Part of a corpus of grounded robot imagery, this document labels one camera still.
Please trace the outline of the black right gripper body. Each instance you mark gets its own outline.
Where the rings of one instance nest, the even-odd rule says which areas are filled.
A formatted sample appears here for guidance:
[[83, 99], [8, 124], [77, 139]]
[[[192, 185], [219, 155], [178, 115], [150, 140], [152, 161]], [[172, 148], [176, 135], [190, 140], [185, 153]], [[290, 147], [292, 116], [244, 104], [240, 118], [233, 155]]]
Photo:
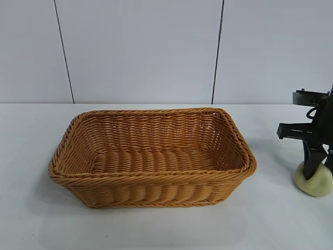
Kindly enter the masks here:
[[280, 123], [277, 135], [289, 138], [332, 145], [332, 104], [306, 105], [312, 107], [306, 117], [310, 123]]

